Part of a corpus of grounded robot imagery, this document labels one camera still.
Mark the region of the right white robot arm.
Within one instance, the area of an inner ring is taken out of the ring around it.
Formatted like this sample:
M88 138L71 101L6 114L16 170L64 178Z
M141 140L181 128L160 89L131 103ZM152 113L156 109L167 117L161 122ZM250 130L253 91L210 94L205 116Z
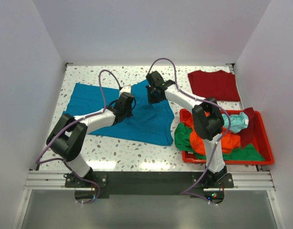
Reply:
M222 128L224 119L214 98L201 98L185 92L172 80L165 81L154 71L146 75L150 104L167 100L176 103L192 114L193 129L203 140L206 153L206 182L211 187L218 187L223 182L227 170L222 156Z

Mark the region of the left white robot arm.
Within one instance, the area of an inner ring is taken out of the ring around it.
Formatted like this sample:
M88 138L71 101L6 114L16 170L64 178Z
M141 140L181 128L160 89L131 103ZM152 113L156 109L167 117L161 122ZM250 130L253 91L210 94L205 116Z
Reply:
M123 92L108 107L95 113L74 117L63 114L46 141L46 148L58 154L64 164L76 176L81 187L95 184L93 170L81 155L85 136L91 132L122 122L132 116L136 99Z

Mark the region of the blue t shirt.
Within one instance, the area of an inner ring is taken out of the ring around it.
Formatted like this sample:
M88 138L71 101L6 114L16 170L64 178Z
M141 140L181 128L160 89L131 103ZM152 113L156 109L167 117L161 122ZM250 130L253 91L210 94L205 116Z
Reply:
M157 104L149 104L147 80L141 81L131 88L136 99L133 116L125 118L119 124L104 127L91 135L103 135L132 141L139 141L160 146L173 143L171 124L174 119L169 102L164 100ZM103 108L103 99L98 86L76 83L64 114L84 115L97 112Z

